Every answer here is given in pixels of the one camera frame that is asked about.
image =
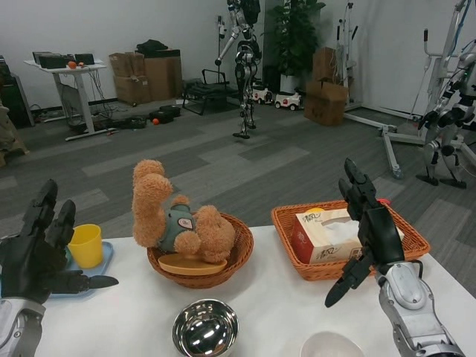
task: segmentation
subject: black equipment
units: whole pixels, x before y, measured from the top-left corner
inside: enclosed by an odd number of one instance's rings
[[[180,116],[180,108],[178,106],[161,106],[158,110],[160,112],[168,112],[173,115],[174,118]]]
[[[152,121],[157,118],[160,124],[172,123],[174,117],[172,112],[163,112],[161,110],[149,113],[149,120]]]
[[[16,128],[34,126],[35,122],[23,91],[22,82],[16,74],[10,72],[3,56],[0,56],[0,78],[4,84],[0,89],[0,98],[3,106],[10,110],[8,117],[13,125]]]
[[[130,117],[121,120],[113,120],[112,125],[118,129],[143,129],[147,126],[147,119],[143,117]]]
[[[39,65],[46,69],[66,67],[68,61],[61,54],[43,54],[39,56]]]
[[[85,65],[94,65],[94,56],[92,54],[75,54],[76,63],[84,63]]]
[[[33,59],[35,60],[35,63],[39,65],[39,57],[40,56],[47,56],[49,54],[53,54],[52,52],[33,52]]]

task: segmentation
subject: blue tray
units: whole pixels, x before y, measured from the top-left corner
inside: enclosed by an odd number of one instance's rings
[[[112,260],[112,256],[114,255],[114,249],[112,244],[109,242],[103,242],[103,262],[93,269],[81,269],[76,262],[71,258],[68,261],[65,270],[82,270],[84,275],[88,277],[93,277],[95,275],[104,275],[109,267],[109,264]],[[88,290],[87,292],[80,292],[79,294],[51,294],[50,299],[63,299],[63,298],[82,298],[84,296],[89,296],[94,294],[96,289]]]

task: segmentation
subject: wooden plate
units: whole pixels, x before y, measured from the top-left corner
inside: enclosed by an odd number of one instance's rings
[[[222,271],[227,261],[212,264],[204,262],[200,257],[184,256],[183,254],[169,254],[158,258],[161,268],[171,274],[203,276],[212,275]]]

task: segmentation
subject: cardboard box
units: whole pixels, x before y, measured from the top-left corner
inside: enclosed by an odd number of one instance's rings
[[[348,225],[345,231],[342,225]],[[400,239],[404,234],[397,229]],[[357,237],[358,222],[351,221],[346,209],[296,214],[291,245],[305,264],[329,263],[361,256]]]
[[[131,77],[134,74],[128,54],[110,54],[109,61],[116,77]]]
[[[150,102],[149,83],[147,77],[114,77],[116,94],[120,101],[128,104],[144,104]]]
[[[349,90],[328,82],[308,82],[304,117],[321,125],[341,125]]]
[[[172,99],[181,95],[180,57],[146,58],[144,63],[152,100]]]
[[[144,55],[137,52],[126,52],[126,54],[129,56],[132,73],[137,77],[145,76]]]
[[[337,54],[335,50],[328,47],[320,48],[312,59],[312,79],[339,83],[340,79],[335,71],[336,65]]]

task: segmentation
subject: black bag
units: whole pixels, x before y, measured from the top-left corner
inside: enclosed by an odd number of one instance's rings
[[[137,49],[142,54],[147,54],[147,53],[153,53],[153,52],[156,52],[156,51],[167,50],[168,47],[160,41],[156,41],[154,39],[149,39],[144,43],[138,44]]]
[[[241,7],[248,25],[252,26],[256,24],[261,12],[260,0],[242,0]]]

